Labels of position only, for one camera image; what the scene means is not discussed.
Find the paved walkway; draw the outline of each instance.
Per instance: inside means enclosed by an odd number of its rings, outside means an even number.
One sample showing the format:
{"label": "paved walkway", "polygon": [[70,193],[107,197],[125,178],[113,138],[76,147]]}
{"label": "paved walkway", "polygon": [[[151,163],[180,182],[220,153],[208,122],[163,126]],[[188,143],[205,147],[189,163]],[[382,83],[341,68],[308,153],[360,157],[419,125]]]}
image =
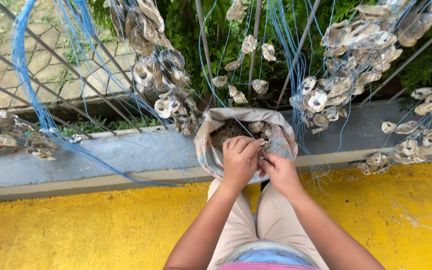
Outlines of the paved walkway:
{"label": "paved walkway", "polygon": [[[69,62],[71,60],[75,62],[75,54],[67,39],[68,35],[61,25],[59,15],[53,7],[53,1],[41,1],[33,8],[31,14],[32,17],[28,23],[29,28],[63,59]],[[12,21],[8,19],[0,21],[0,54],[6,58],[10,58],[11,53],[11,27]],[[126,48],[123,43],[118,44],[109,31],[101,31],[99,38],[104,41],[105,47],[112,53],[123,70],[129,71],[129,67],[134,62],[135,57],[134,54],[131,54],[131,49],[129,47]],[[78,77],[68,71],[56,57],[52,56],[49,51],[38,44],[33,38],[27,36],[24,47],[26,49],[28,70],[31,76],[35,77],[52,91],[61,95],[64,99],[76,104],[82,102],[83,85]],[[122,74],[119,73],[106,55],[102,57],[103,62],[107,65],[109,70],[115,74],[116,78],[120,80],[120,82],[118,82],[120,86],[114,81],[110,82],[108,75],[101,68],[102,61],[95,56],[91,49],[89,49],[86,55],[90,61],[86,65],[80,63],[80,74],[83,77],[87,77],[88,82],[99,92],[104,95],[112,95],[112,93],[121,93],[121,86],[125,88],[129,87],[130,84],[123,79]],[[77,64],[73,63],[72,66],[78,70]],[[15,71],[1,60],[0,87],[27,100],[23,89],[19,86]],[[32,83],[32,87],[36,91],[39,100],[47,106],[57,106],[61,104],[61,102],[57,102],[57,97],[51,95],[48,91],[35,83]],[[97,94],[87,85],[84,86],[84,96],[89,100],[99,99]],[[9,108],[17,112],[18,108],[27,107],[25,103],[0,91],[0,109]]]}
{"label": "paved walkway", "polygon": [[[331,171],[309,194],[388,270],[432,269],[432,163]],[[311,179],[304,174],[303,182]],[[161,269],[209,183],[0,203],[0,269]],[[259,184],[249,186],[253,212]]]}

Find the yellow painted floor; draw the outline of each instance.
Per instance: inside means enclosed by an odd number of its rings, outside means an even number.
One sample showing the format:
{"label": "yellow painted floor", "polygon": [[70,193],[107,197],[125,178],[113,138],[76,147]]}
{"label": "yellow painted floor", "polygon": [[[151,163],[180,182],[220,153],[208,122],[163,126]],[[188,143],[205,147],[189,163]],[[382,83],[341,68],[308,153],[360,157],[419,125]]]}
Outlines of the yellow painted floor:
{"label": "yellow painted floor", "polygon": [[[432,270],[432,163],[330,172],[308,192],[391,270]],[[308,181],[310,175],[303,175]],[[0,269],[161,269],[209,183],[0,203]],[[259,185],[249,187],[253,206]]]}

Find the left hand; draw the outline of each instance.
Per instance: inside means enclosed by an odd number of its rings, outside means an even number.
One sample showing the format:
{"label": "left hand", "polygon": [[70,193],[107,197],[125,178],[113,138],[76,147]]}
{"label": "left hand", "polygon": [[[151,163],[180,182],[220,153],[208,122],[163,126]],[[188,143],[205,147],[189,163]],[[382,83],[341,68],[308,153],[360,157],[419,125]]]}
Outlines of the left hand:
{"label": "left hand", "polygon": [[264,139],[237,136],[223,144],[225,186],[241,192],[256,172],[258,151]]}

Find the hand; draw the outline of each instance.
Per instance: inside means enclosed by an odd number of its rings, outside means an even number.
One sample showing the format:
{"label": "hand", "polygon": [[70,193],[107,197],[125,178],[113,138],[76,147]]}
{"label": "hand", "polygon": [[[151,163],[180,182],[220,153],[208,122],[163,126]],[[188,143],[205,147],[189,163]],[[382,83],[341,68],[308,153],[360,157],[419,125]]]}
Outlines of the hand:
{"label": "hand", "polygon": [[291,159],[266,153],[267,160],[260,160],[258,164],[269,175],[273,187],[284,197],[304,192],[300,179]]}
{"label": "hand", "polygon": [[241,192],[251,180],[258,166],[257,154],[264,139],[237,136],[223,144],[223,184]]}

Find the person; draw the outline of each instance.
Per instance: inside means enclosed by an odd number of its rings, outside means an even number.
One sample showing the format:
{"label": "person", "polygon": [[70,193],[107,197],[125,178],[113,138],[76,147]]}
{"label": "person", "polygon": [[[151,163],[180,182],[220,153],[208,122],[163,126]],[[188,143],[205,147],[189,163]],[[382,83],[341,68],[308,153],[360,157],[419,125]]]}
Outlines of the person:
{"label": "person", "polygon": [[[169,255],[164,270],[383,270],[361,244],[304,191],[292,160],[266,153],[262,139],[223,144],[224,179]],[[257,167],[270,183],[258,199],[256,226],[243,187]]]}

